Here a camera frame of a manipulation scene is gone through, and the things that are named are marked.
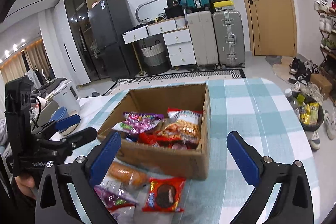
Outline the person's left hand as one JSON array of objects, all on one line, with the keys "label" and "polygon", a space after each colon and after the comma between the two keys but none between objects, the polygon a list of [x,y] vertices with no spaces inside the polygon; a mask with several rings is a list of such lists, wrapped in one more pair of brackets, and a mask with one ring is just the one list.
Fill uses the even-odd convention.
[{"label": "person's left hand", "polygon": [[37,189],[34,178],[28,174],[15,177],[19,190],[27,197],[36,199]]}]

